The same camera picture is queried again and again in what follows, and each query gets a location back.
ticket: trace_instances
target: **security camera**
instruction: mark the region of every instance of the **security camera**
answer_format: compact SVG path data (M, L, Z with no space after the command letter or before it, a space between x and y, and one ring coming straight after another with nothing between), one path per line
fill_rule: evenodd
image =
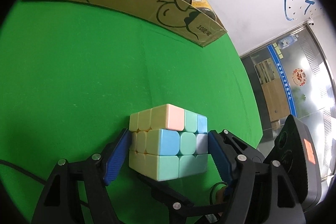
M314 21L311 17L308 18L307 24L310 25L310 26L314 26Z

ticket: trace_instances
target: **blue gripper pad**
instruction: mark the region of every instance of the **blue gripper pad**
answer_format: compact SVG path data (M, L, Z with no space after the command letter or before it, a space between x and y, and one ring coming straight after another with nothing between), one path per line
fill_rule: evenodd
M129 147L132 142L131 132L124 128L118 138L105 146L102 151L102 169L103 180L106 186L114 181L120 171L121 166L129 152Z
M235 156L237 153L232 146L225 144L221 136L222 133L217 133L211 130L208 133L208 151L211 154L213 161L217 167L221 179L231 185L231 182L237 179Z

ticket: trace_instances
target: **light blue cube sticker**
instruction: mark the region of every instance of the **light blue cube sticker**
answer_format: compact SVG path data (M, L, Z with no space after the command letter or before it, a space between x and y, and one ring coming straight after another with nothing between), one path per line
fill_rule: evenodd
M180 150L180 135L177 131L160 129L160 156L177 155Z
M197 114L197 133L208 133L208 119L201 114Z

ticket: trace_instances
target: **green backdrop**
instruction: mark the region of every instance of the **green backdrop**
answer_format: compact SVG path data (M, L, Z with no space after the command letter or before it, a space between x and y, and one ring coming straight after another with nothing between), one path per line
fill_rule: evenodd
M261 136L257 105L238 54L224 35L206 48L119 12L66 2L18 2L0 34L0 159L47 179L57 160L100 152L129 115L171 103L208 117L254 147ZM31 220L42 185L0 166L0 176ZM170 185L197 205L220 181L208 172ZM127 224L168 223L125 163L107 187ZM85 199L83 183L81 196ZM83 209L89 219L89 210Z

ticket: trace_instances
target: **rubik's cube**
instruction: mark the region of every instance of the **rubik's cube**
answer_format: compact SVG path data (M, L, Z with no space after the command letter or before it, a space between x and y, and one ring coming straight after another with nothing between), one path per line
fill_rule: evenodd
M129 167L157 181L207 171L207 118L166 104L130 116Z

